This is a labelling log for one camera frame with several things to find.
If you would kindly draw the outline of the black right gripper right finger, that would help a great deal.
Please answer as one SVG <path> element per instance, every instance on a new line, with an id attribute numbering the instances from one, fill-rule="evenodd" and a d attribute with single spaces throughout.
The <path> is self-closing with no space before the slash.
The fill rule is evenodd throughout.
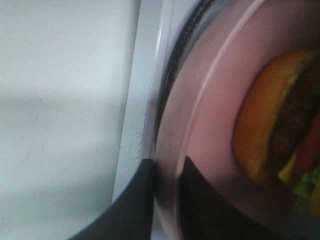
<path id="1" fill-rule="evenodd" d="M 318 240 L 320 222 L 291 211 L 272 231 L 245 216 L 204 178 L 190 157 L 180 176 L 179 221 L 185 240 Z"/>

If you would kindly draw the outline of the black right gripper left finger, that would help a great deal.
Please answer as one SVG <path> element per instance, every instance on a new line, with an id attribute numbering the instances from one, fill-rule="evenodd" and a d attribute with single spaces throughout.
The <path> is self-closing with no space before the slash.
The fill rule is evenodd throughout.
<path id="1" fill-rule="evenodd" d="M 155 163 L 143 159 L 112 205 L 72 240 L 149 240 L 154 215 Z"/>

